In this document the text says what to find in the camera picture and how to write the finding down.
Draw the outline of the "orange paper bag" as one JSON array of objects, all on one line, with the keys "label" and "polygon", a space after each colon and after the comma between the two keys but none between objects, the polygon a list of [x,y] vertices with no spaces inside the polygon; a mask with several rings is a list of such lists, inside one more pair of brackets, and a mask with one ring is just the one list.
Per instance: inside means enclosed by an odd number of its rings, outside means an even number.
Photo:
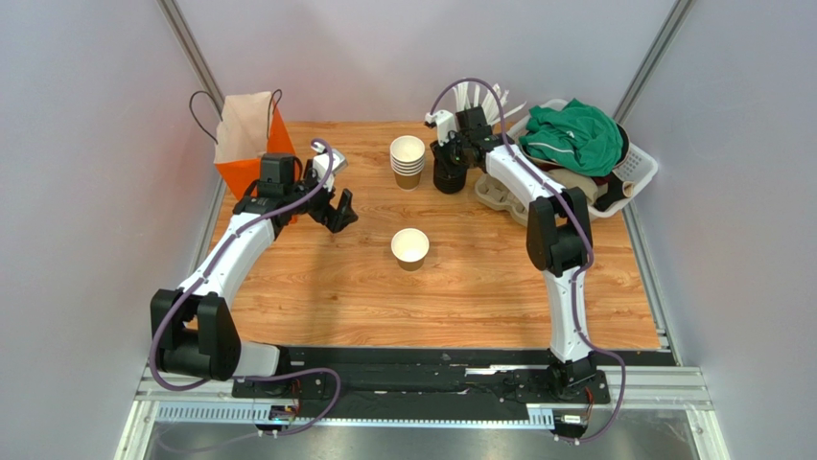
[{"label": "orange paper bag", "polygon": [[237,200],[259,178],[263,154],[296,154],[278,108],[282,95],[276,89],[224,99],[219,123],[209,136],[215,143],[216,169]]}]

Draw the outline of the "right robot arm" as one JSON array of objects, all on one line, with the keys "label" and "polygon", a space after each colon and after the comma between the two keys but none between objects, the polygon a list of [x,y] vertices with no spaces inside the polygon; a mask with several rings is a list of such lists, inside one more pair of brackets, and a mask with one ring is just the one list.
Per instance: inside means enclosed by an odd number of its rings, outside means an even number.
[{"label": "right robot arm", "polygon": [[543,274],[549,299],[549,350],[555,361],[547,369],[546,388],[562,401],[584,395],[596,375],[595,353],[585,334],[584,280],[592,239],[584,193],[556,184],[488,126],[436,131],[431,148],[438,190],[460,190],[467,172],[481,168],[525,207],[526,252]]}]

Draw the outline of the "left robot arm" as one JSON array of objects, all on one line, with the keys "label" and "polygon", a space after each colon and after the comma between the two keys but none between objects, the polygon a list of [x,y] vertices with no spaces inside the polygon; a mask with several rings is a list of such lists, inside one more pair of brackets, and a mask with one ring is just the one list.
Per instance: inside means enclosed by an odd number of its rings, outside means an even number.
[{"label": "left robot arm", "polygon": [[357,221],[352,193],[337,196],[336,176],[348,165],[337,149],[320,149],[306,163],[289,153],[266,153],[259,175],[239,197],[227,229],[204,262],[175,289],[160,289],[150,304],[152,376],[172,391],[162,373],[209,380],[268,380],[284,369],[283,350],[241,340],[231,315],[250,269],[299,215],[332,233]]}]

